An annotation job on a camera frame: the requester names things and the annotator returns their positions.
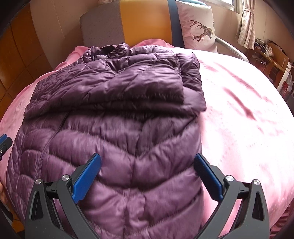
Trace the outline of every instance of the metal screw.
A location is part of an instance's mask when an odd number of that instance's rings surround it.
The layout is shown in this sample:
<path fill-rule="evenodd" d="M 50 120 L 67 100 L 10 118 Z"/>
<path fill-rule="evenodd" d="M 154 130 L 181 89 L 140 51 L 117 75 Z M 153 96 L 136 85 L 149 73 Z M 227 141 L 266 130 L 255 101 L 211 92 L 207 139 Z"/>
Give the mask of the metal screw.
<path fill-rule="evenodd" d="M 41 184 L 41 182 L 42 182 L 41 179 L 37 179 L 37 180 L 35 181 L 36 184 Z"/>
<path fill-rule="evenodd" d="M 227 180 L 228 182 L 232 182 L 232 181 L 234 181 L 234 177 L 231 176 L 231 175 L 228 175 L 228 176 L 226 176 L 226 180 Z"/>
<path fill-rule="evenodd" d="M 260 185 L 260 181 L 258 179 L 255 179 L 253 182 L 255 185 Z"/>
<path fill-rule="evenodd" d="M 67 181 L 67 180 L 69 180 L 69 175 L 65 174 L 62 176 L 61 179 L 62 179 L 62 181 Z"/>

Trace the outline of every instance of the pillow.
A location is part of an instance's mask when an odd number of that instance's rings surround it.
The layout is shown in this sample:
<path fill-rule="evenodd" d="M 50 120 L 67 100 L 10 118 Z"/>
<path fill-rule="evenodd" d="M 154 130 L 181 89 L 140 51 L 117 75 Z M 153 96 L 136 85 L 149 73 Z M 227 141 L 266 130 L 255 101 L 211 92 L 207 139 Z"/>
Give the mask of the pillow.
<path fill-rule="evenodd" d="M 185 48 L 216 52 L 211 7 L 176 0 Z"/>

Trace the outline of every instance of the mattress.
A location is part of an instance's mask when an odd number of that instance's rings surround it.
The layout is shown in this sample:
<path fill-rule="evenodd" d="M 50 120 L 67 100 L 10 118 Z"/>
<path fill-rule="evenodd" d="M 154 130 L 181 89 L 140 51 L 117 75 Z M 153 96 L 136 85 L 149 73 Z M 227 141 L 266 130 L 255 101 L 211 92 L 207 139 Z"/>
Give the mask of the mattress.
<path fill-rule="evenodd" d="M 238 181 L 261 181 L 267 201 L 270 226 L 282 216 L 294 197 L 294 118 L 274 86 L 254 66 L 234 57 L 173 48 L 162 40 L 151 39 L 138 45 L 161 45 L 174 52 L 192 51 L 200 61 L 202 89 L 207 110 L 199 117 L 203 155 L 222 172 Z M 76 47 L 59 70 L 81 56 L 87 47 Z M 22 124 L 24 109 L 37 82 L 27 86 L 15 98 L 0 122 L 0 134 L 13 140 Z M 11 149 L 0 161 L 0 180 L 6 185 L 6 168 Z M 205 223 L 217 202 L 204 188 Z M 227 233 L 234 221 L 240 202 L 222 232 Z"/>

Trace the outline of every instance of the deer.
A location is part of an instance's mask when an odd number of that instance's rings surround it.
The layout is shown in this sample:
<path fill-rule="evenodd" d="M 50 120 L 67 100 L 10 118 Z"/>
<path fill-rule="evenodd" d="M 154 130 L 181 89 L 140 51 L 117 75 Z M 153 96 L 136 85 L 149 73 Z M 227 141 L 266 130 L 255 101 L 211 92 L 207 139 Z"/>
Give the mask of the deer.
<path fill-rule="evenodd" d="M 194 25 L 199 24 L 196 27 L 201 27 L 204 30 L 204 33 L 199 36 L 194 36 L 193 34 L 191 34 L 192 40 L 194 40 L 196 42 L 203 41 L 205 36 L 208 36 L 211 39 L 212 29 L 210 27 L 206 27 L 206 26 L 202 25 L 200 22 L 195 21 L 195 20 L 189 20 L 188 22 L 191 22 L 190 27 L 193 27 Z"/>

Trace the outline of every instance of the quilted fabric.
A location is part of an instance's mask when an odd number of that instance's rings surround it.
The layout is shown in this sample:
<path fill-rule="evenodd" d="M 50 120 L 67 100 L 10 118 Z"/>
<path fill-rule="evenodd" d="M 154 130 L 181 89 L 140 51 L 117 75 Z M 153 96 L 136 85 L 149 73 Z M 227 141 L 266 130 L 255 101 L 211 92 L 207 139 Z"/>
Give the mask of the quilted fabric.
<path fill-rule="evenodd" d="M 96 152 L 102 168 L 79 206 L 102 238 L 193 238 L 203 191 L 192 163 L 205 109 L 193 53 L 90 48 L 41 80 L 26 107 L 6 176 L 14 209 L 24 222 L 36 179 L 58 180 Z"/>

